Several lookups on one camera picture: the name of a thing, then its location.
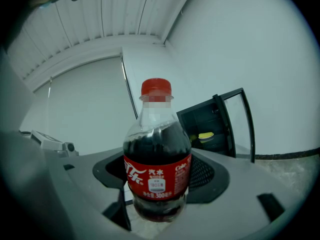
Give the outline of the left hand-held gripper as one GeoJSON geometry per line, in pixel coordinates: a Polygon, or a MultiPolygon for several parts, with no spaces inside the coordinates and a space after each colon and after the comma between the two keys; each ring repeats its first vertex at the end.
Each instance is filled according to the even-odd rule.
{"type": "Polygon", "coordinates": [[[72,142],[62,142],[56,138],[41,133],[36,130],[32,131],[19,131],[23,137],[34,140],[39,144],[40,148],[46,152],[51,151],[57,154],[59,158],[68,158],[68,157],[77,157],[79,152],[75,149],[75,146],[72,142]]]}

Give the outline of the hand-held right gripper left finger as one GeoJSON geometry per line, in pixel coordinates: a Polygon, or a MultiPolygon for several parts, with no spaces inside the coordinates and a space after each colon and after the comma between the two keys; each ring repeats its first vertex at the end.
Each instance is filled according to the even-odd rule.
{"type": "Polygon", "coordinates": [[[68,239],[141,239],[141,236],[104,215],[109,207],[115,212],[119,211],[123,183],[119,188],[108,188],[93,173],[96,163],[121,153],[120,147],[74,157],[60,157],[56,151],[46,151],[46,164],[53,187],[69,223],[71,235],[68,239]]]}

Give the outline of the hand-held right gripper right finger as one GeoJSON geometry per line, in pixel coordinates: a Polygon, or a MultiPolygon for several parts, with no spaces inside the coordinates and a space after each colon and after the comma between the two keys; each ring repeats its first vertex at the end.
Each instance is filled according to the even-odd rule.
{"type": "Polygon", "coordinates": [[[159,240],[271,240],[294,217],[300,197],[272,174],[245,159],[194,148],[193,155],[224,166],[227,189],[207,204],[187,204],[159,240]],[[284,212],[270,221],[258,197],[273,194],[284,212]]]}

